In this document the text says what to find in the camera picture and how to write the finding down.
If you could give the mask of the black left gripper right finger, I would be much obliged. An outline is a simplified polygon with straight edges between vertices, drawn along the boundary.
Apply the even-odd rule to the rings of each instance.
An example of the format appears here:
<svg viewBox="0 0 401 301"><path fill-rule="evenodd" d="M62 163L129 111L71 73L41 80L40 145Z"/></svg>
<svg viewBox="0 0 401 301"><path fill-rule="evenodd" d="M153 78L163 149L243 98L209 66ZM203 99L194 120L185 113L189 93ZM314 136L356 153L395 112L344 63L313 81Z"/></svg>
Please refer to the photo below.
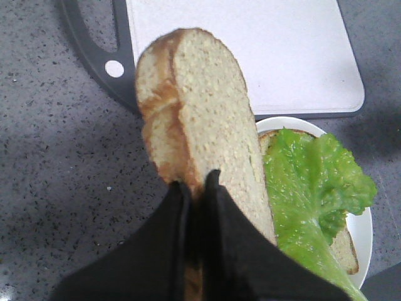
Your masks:
<svg viewBox="0 0 401 301"><path fill-rule="evenodd" d="M206 177L201 203L204 300L349 300L269 242L245 217L220 172Z"/></svg>

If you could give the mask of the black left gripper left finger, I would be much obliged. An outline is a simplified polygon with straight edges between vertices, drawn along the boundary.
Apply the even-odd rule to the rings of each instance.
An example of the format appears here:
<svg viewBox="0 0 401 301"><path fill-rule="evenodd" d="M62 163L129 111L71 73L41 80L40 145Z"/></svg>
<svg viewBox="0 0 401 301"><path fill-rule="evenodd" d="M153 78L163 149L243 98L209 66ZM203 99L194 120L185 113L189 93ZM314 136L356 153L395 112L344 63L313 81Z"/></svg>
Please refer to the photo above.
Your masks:
<svg viewBox="0 0 401 301"><path fill-rule="evenodd" d="M190 192L173 182L149 219L115 250L64 278L51 300L183 300Z"/></svg>

